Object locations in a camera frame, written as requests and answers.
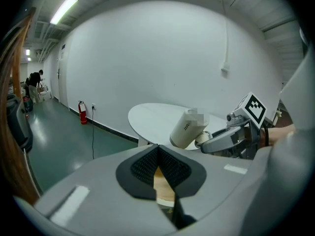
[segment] white cup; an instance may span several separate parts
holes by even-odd
[[[187,148],[209,124],[210,115],[198,109],[186,109],[173,131],[169,140],[173,146]]]

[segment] red fire extinguisher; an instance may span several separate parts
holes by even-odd
[[[85,105],[84,102],[79,100],[79,114],[80,114],[80,121],[82,125],[85,125],[88,123],[87,115],[86,115],[86,110],[85,110]]]

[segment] door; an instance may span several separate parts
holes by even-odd
[[[59,85],[59,101],[68,107],[67,88],[66,88],[66,71],[69,58],[69,51],[72,41],[72,33],[64,40],[61,46],[58,59],[58,85]]]

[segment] fluorescent light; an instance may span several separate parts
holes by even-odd
[[[65,0],[63,4],[59,7],[56,14],[50,21],[51,24],[56,25],[63,15],[77,2],[78,0]]]

